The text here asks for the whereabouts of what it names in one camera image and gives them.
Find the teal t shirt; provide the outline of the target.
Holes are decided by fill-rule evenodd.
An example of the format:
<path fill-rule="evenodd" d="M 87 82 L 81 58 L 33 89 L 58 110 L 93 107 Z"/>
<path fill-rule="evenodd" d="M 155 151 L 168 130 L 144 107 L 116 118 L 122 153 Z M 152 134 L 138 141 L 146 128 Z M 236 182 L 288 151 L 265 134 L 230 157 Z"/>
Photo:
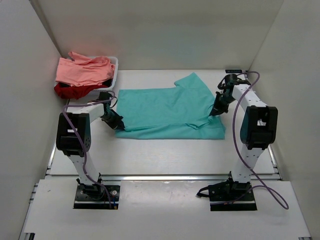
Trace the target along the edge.
<path fill-rule="evenodd" d="M 116 111 L 125 128 L 117 138 L 223 140 L 226 128 L 211 116 L 215 97 L 196 73 L 171 88 L 121 89 Z"/>

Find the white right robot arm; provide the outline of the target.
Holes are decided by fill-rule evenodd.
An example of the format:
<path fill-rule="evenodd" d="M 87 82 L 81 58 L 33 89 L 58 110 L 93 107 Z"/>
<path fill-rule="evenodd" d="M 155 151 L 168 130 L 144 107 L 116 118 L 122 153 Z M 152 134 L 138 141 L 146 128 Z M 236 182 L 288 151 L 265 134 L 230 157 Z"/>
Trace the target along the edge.
<path fill-rule="evenodd" d="M 239 108 L 244 111 L 239 132 L 242 148 L 236 149 L 238 160 L 230 172 L 233 182 L 224 187 L 226 198 L 236 200 L 243 192 L 239 184 L 249 184 L 260 155 L 275 141 L 278 109 L 265 104 L 248 84 L 231 86 L 222 84 L 218 89 L 210 115 L 219 116 L 227 113 L 229 105 L 234 101 L 237 102 L 232 117 L 233 143 L 236 147 L 238 146 L 235 129 L 236 115 Z"/>

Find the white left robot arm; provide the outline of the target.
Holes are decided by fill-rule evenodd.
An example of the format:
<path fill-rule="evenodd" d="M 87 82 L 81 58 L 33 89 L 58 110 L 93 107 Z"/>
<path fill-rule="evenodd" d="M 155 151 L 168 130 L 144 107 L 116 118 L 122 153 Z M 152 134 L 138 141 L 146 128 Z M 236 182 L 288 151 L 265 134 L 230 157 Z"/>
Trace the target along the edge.
<path fill-rule="evenodd" d="M 56 147 L 71 160 L 79 176 L 78 183 L 87 186 L 86 191 L 93 199 L 101 198 L 105 187 L 90 156 L 91 123 L 101 119 L 112 130 L 125 129 L 123 117 L 111 108 L 109 102 L 66 105 L 58 120 Z"/>

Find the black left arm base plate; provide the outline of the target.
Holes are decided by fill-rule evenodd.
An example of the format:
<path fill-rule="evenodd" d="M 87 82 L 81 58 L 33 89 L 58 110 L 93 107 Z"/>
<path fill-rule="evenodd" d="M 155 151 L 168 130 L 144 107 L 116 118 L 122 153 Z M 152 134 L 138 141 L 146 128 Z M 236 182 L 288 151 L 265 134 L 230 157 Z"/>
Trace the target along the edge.
<path fill-rule="evenodd" d="M 78 185 L 74 197 L 74 209 L 82 210 L 117 210 L 120 200 L 120 185 L 105 185 L 109 197 L 103 188 L 88 189 Z"/>

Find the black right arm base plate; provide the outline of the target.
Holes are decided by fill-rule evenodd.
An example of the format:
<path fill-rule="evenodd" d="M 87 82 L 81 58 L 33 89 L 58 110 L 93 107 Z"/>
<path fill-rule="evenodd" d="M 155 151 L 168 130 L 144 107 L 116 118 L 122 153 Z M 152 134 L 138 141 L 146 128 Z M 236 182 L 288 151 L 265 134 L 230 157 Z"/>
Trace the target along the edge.
<path fill-rule="evenodd" d="M 250 182 L 240 183 L 231 176 L 227 180 L 201 188 L 196 196 L 209 198 L 212 212 L 256 211 L 257 204 Z"/>

